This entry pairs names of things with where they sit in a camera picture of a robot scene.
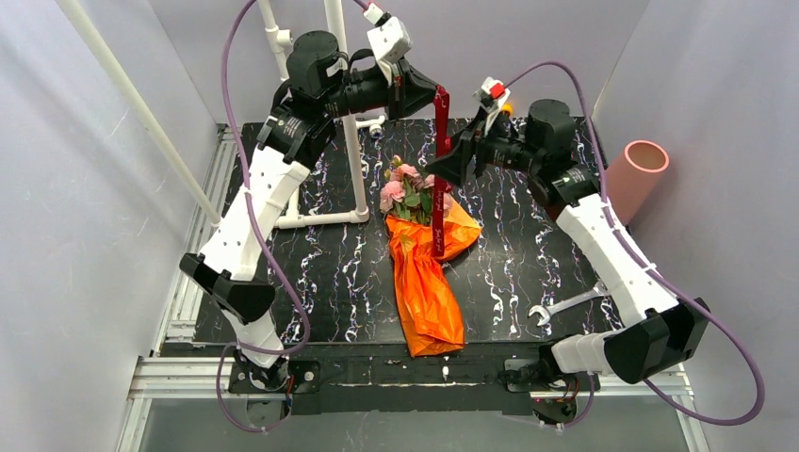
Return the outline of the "pink flower bunch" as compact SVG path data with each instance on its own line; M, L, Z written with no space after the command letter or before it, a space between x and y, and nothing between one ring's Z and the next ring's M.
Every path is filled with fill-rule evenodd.
M404 163L398 155L384 172L386 183L380 191L382 214L432 226L435 176Z

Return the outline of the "orange wrapping paper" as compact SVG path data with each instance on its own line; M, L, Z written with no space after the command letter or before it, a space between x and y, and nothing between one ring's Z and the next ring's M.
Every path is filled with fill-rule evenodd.
M459 203L444 217L445 250L432 255L432 227L389 216L389 252L399 321L411 357L449 353L465 346L462 311L442 264L474 245L482 226Z

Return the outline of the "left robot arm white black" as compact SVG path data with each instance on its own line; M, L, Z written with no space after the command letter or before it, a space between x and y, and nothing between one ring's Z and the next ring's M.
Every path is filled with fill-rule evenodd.
M431 104L436 92L436 83L407 61L406 32L384 24L367 39L368 48L352 55L328 31L295 40L288 78L241 166L241 187L209 241L179 264L220 306L245 360L263 370L278 362L284 346L269 312L275 290L254 277L261 245L333 140L335 119L377 108L390 120L405 118Z

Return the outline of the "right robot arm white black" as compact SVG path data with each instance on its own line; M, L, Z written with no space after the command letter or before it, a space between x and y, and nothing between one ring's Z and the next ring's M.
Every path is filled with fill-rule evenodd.
M532 103L522 132L480 111L451 138L451 151L426 169L456 186L488 165L527 175L531 196L588 259L623 324L620 331L543 344L537 375L555 380L593 372L634 384L694 355L708 325L699 312L705 303L662 287L649 274L653 265L623 248L618 239L627 232L610 225L615 214L600 197L597 174L573 157L576 129L568 106L557 100Z

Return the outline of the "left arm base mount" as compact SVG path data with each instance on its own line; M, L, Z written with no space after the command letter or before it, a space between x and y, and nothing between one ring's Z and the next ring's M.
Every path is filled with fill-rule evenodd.
M281 358L266 371L234 363L224 393L244 400L246 422L252 428L266 427L289 415L312 412L308 403L315 401L320 379L317 361Z

